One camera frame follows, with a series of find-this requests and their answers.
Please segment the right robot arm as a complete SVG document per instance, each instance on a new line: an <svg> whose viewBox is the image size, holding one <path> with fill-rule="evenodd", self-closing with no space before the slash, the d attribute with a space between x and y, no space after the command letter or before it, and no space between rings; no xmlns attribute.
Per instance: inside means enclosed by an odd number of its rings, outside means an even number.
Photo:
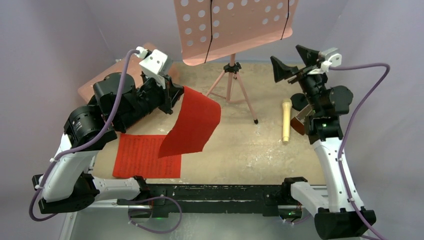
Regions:
<svg viewBox="0 0 424 240"><path fill-rule="evenodd" d="M376 214L366 209L355 188L344 152L347 133L340 117L350 111L353 93L345 86L326 87L327 72L342 63L337 48L325 51L297 45L304 67L288 66L270 58L275 82L298 83L312 112L304 120L308 136L324 173L327 197L323 197L302 177L286 178L280 196L288 204L301 204L314 219L323 240L361 237L376 222Z"/></svg>

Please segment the red sheet music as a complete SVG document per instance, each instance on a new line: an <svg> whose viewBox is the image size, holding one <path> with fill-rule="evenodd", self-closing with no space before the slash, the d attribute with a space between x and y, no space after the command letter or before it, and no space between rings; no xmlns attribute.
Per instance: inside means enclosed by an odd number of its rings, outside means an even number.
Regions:
<svg viewBox="0 0 424 240"><path fill-rule="evenodd" d="M183 89L177 120L160 145L159 158L202 152L221 121L219 103L188 86Z"/></svg>
<svg viewBox="0 0 424 240"><path fill-rule="evenodd" d="M127 179L178 179L181 177L182 156L159 158L164 135L121 134L112 176Z"/></svg>

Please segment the brown metronome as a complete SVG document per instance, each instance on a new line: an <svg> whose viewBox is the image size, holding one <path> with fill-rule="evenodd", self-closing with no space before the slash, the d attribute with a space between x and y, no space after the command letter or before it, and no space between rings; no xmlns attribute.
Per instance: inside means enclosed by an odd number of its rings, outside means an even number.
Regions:
<svg viewBox="0 0 424 240"><path fill-rule="evenodd" d="M290 126L300 135L305 135L305 120L313 112L313 108L308 104L299 111L290 121Z"/></svg>

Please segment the pink tripod music stand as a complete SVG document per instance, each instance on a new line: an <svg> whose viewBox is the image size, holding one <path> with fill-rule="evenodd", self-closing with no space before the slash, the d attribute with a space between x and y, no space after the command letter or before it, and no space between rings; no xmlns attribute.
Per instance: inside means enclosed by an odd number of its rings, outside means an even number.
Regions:
<svg viewBox="0 0 424 240"><path fill-rule="evenodd" d="M252 115L259 120L247 95L239 71L236 55L259 46L283 40L293 34L292 24L297 0L175 0L173 2L178 25L182 61L197 66L229 57L206 95L228 77L225 95L217 95L232 103L232 85L237 81Z"/></svg>

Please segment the cream microphone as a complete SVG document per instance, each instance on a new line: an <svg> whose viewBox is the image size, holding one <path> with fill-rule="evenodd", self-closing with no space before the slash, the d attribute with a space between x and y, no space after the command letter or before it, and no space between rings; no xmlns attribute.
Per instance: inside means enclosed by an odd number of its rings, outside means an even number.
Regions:
<svg viewBox="0 0 424 240"><path fill-rule="evenodd" d="M283 99L282 102L282 142L287 145L290 140L291 132L291 111L292 101L289 98Z"/></svg>

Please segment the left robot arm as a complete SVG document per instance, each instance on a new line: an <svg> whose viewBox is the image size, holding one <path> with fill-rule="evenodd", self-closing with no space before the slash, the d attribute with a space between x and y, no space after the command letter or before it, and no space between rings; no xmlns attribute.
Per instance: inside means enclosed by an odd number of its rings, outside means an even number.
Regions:
<svg viewBox="0 0 424 240"><path fill-rule="evenodd" d="M124 179L103 179L92 175L91 167L107 143L117 139L142 118L159 109L166 114L184 93L183 86L164 77L159 86L144 77L136 87L132 76L114 72L94 84L88 104L72 111L65 122L59 148L44 174L34 175L35 195L29 214L38 206L42 219L83 210L94 202L125 200L146 203L149 191L140 175Z"/></svg>

